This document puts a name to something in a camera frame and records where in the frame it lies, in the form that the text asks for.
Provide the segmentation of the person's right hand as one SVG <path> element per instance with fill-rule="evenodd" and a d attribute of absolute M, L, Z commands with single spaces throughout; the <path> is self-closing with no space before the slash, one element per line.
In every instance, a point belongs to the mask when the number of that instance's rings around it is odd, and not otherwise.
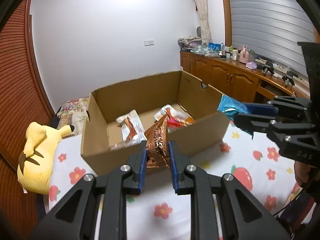
<path fill-rule="evenodd" d="M 315 188 L 319 190 L 319 168 L 298 161 L 294 163 L 295 179 L 302 188 Z"/>

